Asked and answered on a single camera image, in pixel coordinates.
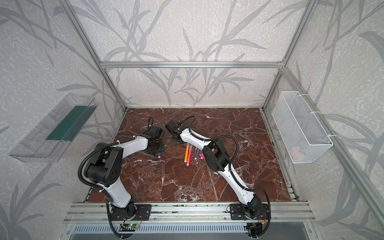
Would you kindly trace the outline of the orange marker pen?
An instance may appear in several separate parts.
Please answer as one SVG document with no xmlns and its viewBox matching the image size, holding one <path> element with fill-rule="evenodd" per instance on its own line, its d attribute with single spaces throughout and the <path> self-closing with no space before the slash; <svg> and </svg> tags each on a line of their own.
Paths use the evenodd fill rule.
<svg viewBox="0 0 384 240">
<path fill-rule="evenodd" d="M 188 161 L 188 157 L 189 157 L 189 150 L 190 150 L 190 144 L 187 143 L 187 147 L 186 147 L 186 153 L 185 153 L 185 158 L 184 158 L 184 162 L 187 163 Z"/>
</svg>

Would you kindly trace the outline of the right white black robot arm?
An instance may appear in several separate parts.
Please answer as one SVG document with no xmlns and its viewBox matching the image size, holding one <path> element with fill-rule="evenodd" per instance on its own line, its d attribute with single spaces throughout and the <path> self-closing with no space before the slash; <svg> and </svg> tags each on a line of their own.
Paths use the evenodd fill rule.
<svg viewBox="0 0 384 240">
<path fill-rule="evenodd" d="M 194 132 L 190 127 L 183 122 L 176 123 L 170 121 L 165 125 L 166 129 L 171 133 L 173 140 L 179 144 L 187 143 L 201 150 L 208 167 L 221 175 L 233 189 L 239 199 L 243 211 L 247 218 L 253 220 L 258 215 L 263 205 L 260 198 L 255 194 L 257 191 L 262 191 L 267 200 L 267 210 L 264 211 L 266 219 L 270 220 L 271 206 L 267 192 L 262 189 L 250 189 L 240 178 L 238 173 L 233 168 L 233 161 L 239 151 L 239 144 L 232 136 L 222 135 L 214 138 L 204 137 Z M 230 157 L 228 151 L 221 142 L 222 138 L 229 138 L 235 142 L 235 153 Z"/>
</svg>

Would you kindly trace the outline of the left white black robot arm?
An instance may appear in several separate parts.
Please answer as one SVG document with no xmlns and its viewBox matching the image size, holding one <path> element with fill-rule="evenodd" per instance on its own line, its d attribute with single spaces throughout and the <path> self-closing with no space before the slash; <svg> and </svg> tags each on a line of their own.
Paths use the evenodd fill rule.
<svg viewBox="0 0 384 240">
<path fill-rule="evenodd" d="M 80 163 L 79 180 L 104 193 L 114 210 L 132 216 L 136 212 L 135 201 L 120 178 L 123 159 L 140 151 L 157 156 L 164 151 L 162 137 L 162 128 L 149 126 L 143 134 L 126 141 L 97 144 L 95 150 Z"/>
</svg>

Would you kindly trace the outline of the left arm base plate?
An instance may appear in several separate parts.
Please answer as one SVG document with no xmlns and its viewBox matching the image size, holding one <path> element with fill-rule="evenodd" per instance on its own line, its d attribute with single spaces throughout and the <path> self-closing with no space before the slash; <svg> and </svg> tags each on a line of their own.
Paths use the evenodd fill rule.
<svg viewBox="0 0 384 240">
<path fill-rule="evenodd" d="M 125 208 L 118 208 L 111 205 L 110 219 L 112 221 L 148 221 L 151 214 L 152 205 L 131 204 Z"/>
</svg>

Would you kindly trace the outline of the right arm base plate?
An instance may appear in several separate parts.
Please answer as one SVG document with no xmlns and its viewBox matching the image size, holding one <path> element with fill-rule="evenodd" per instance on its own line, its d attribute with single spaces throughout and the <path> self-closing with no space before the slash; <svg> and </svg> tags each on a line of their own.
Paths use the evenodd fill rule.
<svg viewBox="0 0 384 240">
<path fill-rule="evenodd" d="M 261 204 L 253 217 L 248 217 L 241 204 L 230 204 L 228 212 L 231 214 L 231 220 L 255 220 L 264 221 L 270 219 L 270 210 L 268 204 Z"/>
</svg>

